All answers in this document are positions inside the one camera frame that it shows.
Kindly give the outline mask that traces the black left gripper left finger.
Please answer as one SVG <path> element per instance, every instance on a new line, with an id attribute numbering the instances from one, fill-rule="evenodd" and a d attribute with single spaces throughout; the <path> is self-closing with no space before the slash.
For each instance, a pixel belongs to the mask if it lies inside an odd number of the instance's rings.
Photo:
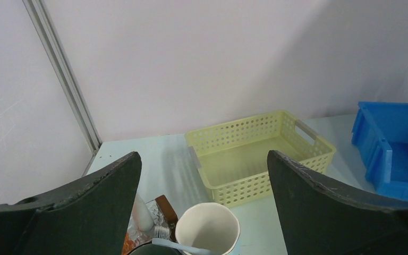
<path id="1" fill-rule="evenodd" d="M 121 254 L 140 181 L 133 151 L 16 204 L 0 205 L 0 254 Z"/>

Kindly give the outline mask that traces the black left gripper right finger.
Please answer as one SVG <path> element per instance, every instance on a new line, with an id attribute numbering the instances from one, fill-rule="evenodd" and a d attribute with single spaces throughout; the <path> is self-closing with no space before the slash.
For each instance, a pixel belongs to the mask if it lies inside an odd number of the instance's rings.
<path id="1" fill-rule="evenodd" d="M 270 151 L 267 167 L 288 254 L 408 254 L 408 201 L 347 185 Z"/>

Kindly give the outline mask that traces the white toothpaste tube black cap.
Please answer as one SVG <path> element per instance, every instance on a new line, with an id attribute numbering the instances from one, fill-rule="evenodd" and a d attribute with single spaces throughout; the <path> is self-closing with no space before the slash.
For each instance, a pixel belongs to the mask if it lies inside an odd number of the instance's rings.
<path id="1" fill-rule="evenodd" d="M 138 193 L 135 195 L 131 215 L 140 231 L 148 232 L 154 227 L 154 220 L 151 217 L 150 211 Z"/>

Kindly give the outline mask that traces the clear container with brown lid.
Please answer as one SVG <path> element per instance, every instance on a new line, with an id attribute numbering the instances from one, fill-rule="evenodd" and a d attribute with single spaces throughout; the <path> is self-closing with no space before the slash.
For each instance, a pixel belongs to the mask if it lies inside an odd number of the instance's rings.
<path id="1" fill-rule="evenodd" d="M 165 195 L 161 195 L 154 200 L 147 202 L 147 207 L 150 211 L 151 217 L 154 220 L 154 226 L 168 227 L 171 230 L 171 240 L 175 241 L 174 228 L 178 221 L 178 216 L 173 209 L 171 203 Z M 133 218 L 130 218 L 127 232 L 130 238 L 138 246 L 151 243 L 154 237 L 154 229 L 148 232 L 142 232 L 136 226 Z"/>

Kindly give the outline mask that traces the dark grey mug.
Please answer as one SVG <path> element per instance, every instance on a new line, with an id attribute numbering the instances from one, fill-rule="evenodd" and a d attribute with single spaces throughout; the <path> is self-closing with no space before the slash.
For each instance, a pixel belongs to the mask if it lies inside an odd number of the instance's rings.
<path id="1" fill-rule="evenodd" d="M 128 255 L 182 255 L 182 253 L 174 248 L 146 243 L 136 247 Z"/>

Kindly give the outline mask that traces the blue plastic divided bin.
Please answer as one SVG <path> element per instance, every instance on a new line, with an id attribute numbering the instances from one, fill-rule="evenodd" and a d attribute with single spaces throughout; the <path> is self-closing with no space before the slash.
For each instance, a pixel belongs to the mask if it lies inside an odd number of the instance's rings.
<path id="1" fill-rule="evenodd" d="M 361 101 L 351 143 L 376 193 L 408 201 L 408 103 Z"/>

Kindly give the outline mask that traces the light blue toothbrush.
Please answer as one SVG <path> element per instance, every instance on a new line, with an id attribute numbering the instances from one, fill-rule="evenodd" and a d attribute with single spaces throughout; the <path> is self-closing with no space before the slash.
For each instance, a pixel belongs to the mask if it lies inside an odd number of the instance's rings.
<path id="1" fill-rule="evenodd" d="M 171 230 L 168 227 L 163 226 L 155 226 L 154 227 L 154 237 L 152 238 L 151 242 L 154 245 L 159 245 L 163 247 L 169 247 L 173 249 L 178 249 L 184 252 L 188 252 L 190 254 L 198 254 L 198 255 L 215 255 L 219 254 L 219 252 L 195 248 L 191 246 L 182 245 L 176 242 L 171 241 Z"/>

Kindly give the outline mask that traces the light blue mug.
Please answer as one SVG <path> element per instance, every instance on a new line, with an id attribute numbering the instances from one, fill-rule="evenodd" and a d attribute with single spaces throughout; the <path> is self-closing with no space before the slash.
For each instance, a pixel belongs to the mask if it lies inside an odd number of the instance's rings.
<path id="1" fill-rule="evenodd" d="M 179 244 L 219 254 L 240 254 L 241 227 L 237 217 L 215 202 L 196 204 L 179 218 L 175 238 Z"/>

